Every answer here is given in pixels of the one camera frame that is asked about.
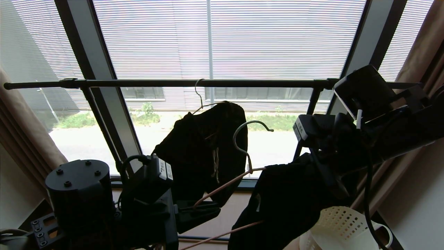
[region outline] white label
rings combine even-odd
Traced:
[[[168,175],[168,179],[173,180],[173,171],[171,171],[171,165],[168,162],[166,164],[166,173]]]
[[[160,178],[163,180],[167,179],[167,168],[165,166],[165,162],[159,158],[159,172],[160,172]]]

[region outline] perforated basket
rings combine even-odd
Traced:
[[[392,244],[392,232],[384,225],[372,222],[375,230],[384,227]],[[365,222],[365,216],[344,206],[321,211],[318,222],[299,241],[301,250],[377,250],[379,249]]]

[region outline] road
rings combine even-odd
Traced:
[[[151,154],[154,147],[169,133],[169,129],[145,126],[135,127],[144,154]],[[96,159],[110,166],[111,174],[118,174],[115,161],[98,126],[80,129],[55,129],[49,133],[57,147],[69,161]],[[296,136],[286,131],[249,131],[248,153],[254,168],[267,165],[288,163],[293,159],[296,149]],[[251,176],[258,178],[260,171]]]

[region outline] beige curtain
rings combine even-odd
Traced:
[[[3,87],[10,82],[3,69],[0,82],[0,143],[48,199],[45,178],[67,160],[20,92]]]
[[[415,43],[396,78],[398,82],[423,82],[425,92],[431,96],[444,83],[444,1],[435,0],[422,24]],[[374,213],[413,160],[427,147],[384,162],[374,173],[370,213]],[[361,210],[364,192],[352,208]]]

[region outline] window frame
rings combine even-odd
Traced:
[[[55,1],[55,3],[85,79],[117,79],[92,0],[60,0]],[[367,64],[379,67],[404,10],[405,3],[406,0],[366,1],[341,77]],[[208,42],[209,48],[212,48],[211,9],[208,6],[209,1],[207,1]],[[212,69],[211,49],[209,57],[209,66]],[[210,70],[210,79],[213,79],[212,70]],[[308,114],[313,114],[322,90],[323,88],[319,87],[313,89],[307,110]],[[84,93],[96,101],[96,119],[110,150],[118,154],[115,157],[116,160],[121,161],[129,155],[141,154],[140,144],[121,89],[118,87],[100,87],[91,88],[91,93],[84,89]],[[209,88],[209,93],[211,101],[214,101],[213,87]],[[341,106],[342,104],[333,97],[328,113],[346,113],[344,107]],[[295,156],[300,153],[301,148],[298,148]],[[136,171],[137,168],[137,165],[132,165],[132,172]],[[238,188],[243,191],[251,191],[256,181],[256,179],[242,180]],[[118,182],[114,182],[113,185],[113,187],[121,187]]]

